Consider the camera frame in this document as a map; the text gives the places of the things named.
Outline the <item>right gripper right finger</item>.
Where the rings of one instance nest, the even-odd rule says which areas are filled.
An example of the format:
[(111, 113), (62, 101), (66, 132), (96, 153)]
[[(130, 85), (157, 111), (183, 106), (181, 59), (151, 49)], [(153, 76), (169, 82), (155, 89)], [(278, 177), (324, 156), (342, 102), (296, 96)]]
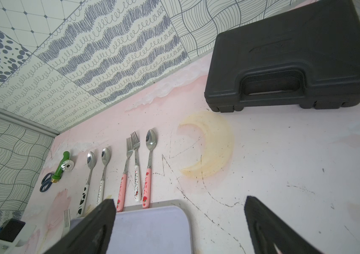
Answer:
[(320, 253), (258, 198), (248, 196), (244, 210), (256, 254)]

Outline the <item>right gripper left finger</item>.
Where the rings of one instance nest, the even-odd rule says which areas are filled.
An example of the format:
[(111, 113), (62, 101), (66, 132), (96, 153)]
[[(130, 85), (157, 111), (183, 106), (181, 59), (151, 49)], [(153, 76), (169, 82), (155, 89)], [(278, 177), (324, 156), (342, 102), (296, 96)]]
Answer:
[(111, 239), (115, 216), (114, 200), (104, 200), (46, 253), (105, 254)]

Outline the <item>cow pattern handle fork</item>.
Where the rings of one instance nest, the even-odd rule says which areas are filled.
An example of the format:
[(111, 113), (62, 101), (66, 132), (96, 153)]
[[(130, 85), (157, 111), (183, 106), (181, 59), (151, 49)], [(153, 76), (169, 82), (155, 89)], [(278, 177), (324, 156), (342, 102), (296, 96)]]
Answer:
[(70, 227), (71, 227), (71, 213), (70, 213), (70, 209), (66, 209), (64, 210), (64, 226), (61, 235), (62, 238), (69, 233)]

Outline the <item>cow pattern handle spoon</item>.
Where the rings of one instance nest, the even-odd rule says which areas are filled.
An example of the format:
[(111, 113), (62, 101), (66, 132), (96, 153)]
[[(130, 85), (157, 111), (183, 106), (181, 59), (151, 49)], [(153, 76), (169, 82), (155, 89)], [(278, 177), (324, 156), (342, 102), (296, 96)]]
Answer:
[(87, 182), (86, 182), (86, 184), (84, 186), (84, 189), (82, 191), (82, 195), (80, 197), (79, 207), (77, 209), (77, 216), (78, 217), (82, 217), (84, 215), (86, 199), (87, 199), (87, 196), (88, 196), (88, 191), (89, 191), (89, 187), (90, 187), (90, 181), (91, 181), (91, 177), (92, 177), (92, 172), (93, 172), (93, 169), (94, 169), (95, 165), (96, 165), (95, 154), (93, 153), (93, 151), (90, 151), (87, 154), (87, 166), (90, 169), (90, 172), (89, 172)]

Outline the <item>white Hello Kitty spoon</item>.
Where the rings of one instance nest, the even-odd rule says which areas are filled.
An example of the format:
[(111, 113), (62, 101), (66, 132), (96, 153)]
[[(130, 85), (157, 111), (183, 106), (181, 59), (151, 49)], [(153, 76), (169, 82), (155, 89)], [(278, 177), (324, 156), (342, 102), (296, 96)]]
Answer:
[(99, 189), (98, 189), (98, 196), (97, 196), (97, 205), (101, 204), (103, 201), (103, 195), (104, 195), (104, 185), (105, 185), (105, 178), (106, 178), (106, 171), (107, 171), (107, 165), (110, 162), (111, 159), (111, 151), (109, 148), (103, 148), (102, 154), (101, 154), (102, 163), (104, 165)]

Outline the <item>white Hello Kitty fork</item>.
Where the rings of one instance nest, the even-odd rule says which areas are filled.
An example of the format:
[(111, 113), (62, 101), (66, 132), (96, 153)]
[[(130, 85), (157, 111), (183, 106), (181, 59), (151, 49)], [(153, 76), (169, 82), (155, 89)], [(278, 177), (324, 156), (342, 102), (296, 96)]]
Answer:
[(135, 167), (134, 167), (134, 198), (137, 202), (141, 200), (141, 184), (140, 184), (140, 169), (139, 169), (139, 158), (138, 158), (138, 149), (140, 148), (140, 140), (136, 134), (133, 132), (131, 134), (132, 146), (134, 151)]

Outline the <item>lavender plastic tray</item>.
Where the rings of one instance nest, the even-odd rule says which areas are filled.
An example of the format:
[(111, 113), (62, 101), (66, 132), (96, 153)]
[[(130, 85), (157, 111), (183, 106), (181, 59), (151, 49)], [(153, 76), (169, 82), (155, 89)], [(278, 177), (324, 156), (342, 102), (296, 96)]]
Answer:
[(118, 212), (108, 254), (191, 254), (189, 220), (178, 206)]

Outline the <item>black plastic tool case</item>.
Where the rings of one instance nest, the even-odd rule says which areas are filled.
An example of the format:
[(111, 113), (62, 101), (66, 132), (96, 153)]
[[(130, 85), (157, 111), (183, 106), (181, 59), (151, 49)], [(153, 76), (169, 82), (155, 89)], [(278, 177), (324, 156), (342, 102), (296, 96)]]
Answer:
[(215, 112), (360, 103), (360, 19), (352, 1), (318, 1), (220, 33), (205, 100)]

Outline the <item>blue handled scissors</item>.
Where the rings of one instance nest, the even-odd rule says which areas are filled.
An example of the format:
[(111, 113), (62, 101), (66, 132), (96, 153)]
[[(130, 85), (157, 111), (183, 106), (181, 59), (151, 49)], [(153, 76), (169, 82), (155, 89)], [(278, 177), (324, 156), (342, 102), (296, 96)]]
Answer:
[(46, 191), (51, 187), (51, 185), (53, 184), (53, 183), (51, 182), (53, 175), (54, 175), (53, 172), (47, 173), (47, 174), (45, 175), (45, 177), (42, 179), (42, 181), (41, 181), (41, 186), (40, 186), (40, 189), (39, 189), (39, 191), (40, 191), (41, 193), (46, 192)]

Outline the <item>green handled tool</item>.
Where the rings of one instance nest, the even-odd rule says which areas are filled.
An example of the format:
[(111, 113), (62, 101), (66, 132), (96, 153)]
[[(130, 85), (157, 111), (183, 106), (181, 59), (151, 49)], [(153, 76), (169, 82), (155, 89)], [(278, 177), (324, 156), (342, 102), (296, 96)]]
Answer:
[(73, 170), (74, 166), (75, 166), (75, 163), (72, 160), (70, 160), (70, 153), (68, 151), (65, 151), (63, 153), (63, 158), (60, 161), (60, 164), (59, 164), (57, 170), (51, 177), (51, 182), (58, 183), (60, 181), (60, 179), (62, 178), (63, 173), (66, 171)]

